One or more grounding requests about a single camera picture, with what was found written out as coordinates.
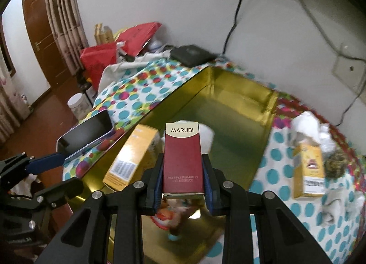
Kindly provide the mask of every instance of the yellow box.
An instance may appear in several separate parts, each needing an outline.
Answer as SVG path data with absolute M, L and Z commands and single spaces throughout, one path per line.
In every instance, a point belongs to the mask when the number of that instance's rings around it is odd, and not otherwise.
M 146 169 L 155 166 L 160 152 L 158 130 L 137 125 L 113 161 L 103 183 L 113 190 L 122 191 L 127 185 L 140 180 Z
M 293 197 L 321 197 L 325 174 L 320 147 L 299 144 L 293 151 Z
M 94 38 L 97 45 L 114 42 L 112 30 L 102 22 L 94 26 Z

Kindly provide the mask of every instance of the floral curtain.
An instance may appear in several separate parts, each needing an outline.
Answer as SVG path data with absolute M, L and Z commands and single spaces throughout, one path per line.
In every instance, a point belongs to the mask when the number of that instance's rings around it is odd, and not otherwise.
M 0 144 L 3 144 L 15 129 L 30 114 L 28 105 L 15 90 L 4 57 L 0 51 Z
M 57 47 L 72 75 L 83 69 L 80 51 L 88 47 L 76 0 L 46 0 L 48 20 Z

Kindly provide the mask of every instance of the jar lid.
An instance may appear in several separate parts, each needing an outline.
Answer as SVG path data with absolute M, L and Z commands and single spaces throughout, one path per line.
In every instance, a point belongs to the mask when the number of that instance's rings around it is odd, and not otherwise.
M 77 93 L 69 99 L 67 105 L 70 108 L 74 108 L 78 106 L 81 102 L 83 102 L 83 93 Z

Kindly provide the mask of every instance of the power cord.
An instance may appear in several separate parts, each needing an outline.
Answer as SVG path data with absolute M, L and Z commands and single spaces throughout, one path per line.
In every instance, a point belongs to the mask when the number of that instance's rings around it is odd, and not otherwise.
M 223 48 L 223 55 L 226 53 L 226 48 L 228 46 L 230 36 L 233 33 L 233 31 L 235 30 L 235 28 L 237 27 L 237 15 L 239 14 L 239 10 L 240 10 L 241 5 L 242 5 L 242 0 L 239 0 L 239 2 L 237 4 L 237 10 L 235 11 L 234 24 L 231 27 L 231 29 L 228 33 L 228 36 L 226 37 L 226 40 L 225 40 L 225 44 L 224 44 L 224 48 Z
M 11 198 L 27 198 L 29 200 L 32 200 L 33 198 L 30 197 L 30 196 L 26 196 L 26 195 L 18 195 L 18 194 L 13 194 L 13 195 L 10 195 Z
M 316 18 L 312 15 L 312 13 L 310 12 L 310 10 L 308 9 L 308 7 L 306 6 L 304 0 L 299 0 L 303 10 L 305 11 L 305 13 L 307 14 L 307 16 L 311 19 L 311 21 L 313 22 L 313 24 L 316 26 L 316 28 L 318 29 L 318 31 L 320 32 L 320 34 L 322 35 L 323 39 L 325 40 L 325 42 L 329 45 L 329 47 L 338 55 L 349 59 L 349 60 L 354 60 L 354 61 L 362 61 L 366 64 L 366 59 L 364 58 L 357 58 L 351 55 L 347 55 L 345 53 L 342 53 L 340 50 L 338 50 L 338 48 L 332 43 L 332 41 L 329 39 L 329 37 L 327 36 L 327 34 L 325 33 L 325 31 L 323 30 L 323 28 L 321 27 L 321 25 L 318 23 L 318 21 L 316 20 Z M 366 80 L 363 83 L 360 92 L 358 93 L 358 95 L 356 96 L 356 98 L 354 98 L 354 100 L 351 102 L 351 104 L 345 109 L 345 111 L 343 111 L 342 116 L 341 116 L 341 120 L 339 122 L 338 125 L 336 125 L 336 127 L 340 126 L 343 123 L 345 114 L 351 109 L 351 107 L 353 106 L 353 104 L 356 102 L 356 100 L 361 96 L 361 94 L 363 93 L 363 91 L 366 89 Z

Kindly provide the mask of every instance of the red gift box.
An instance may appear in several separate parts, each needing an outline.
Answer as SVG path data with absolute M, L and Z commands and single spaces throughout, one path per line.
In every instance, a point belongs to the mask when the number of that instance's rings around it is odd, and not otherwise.
M 130 56 L 137 56 L 160 26 L 161 23 L 159 22 L 139 24 L 120 33 L 116 42 L 124 41 L 125 44 L 122 49 Z
M 81 53 L 80 60 L 85 69 L 88 70 L 91 83 L 96 91 L 98 91 L 104 69 L 108 65 L 117 62 L 116 50 L 117 46 L 115 43 L 106 43 L 88 47 Z

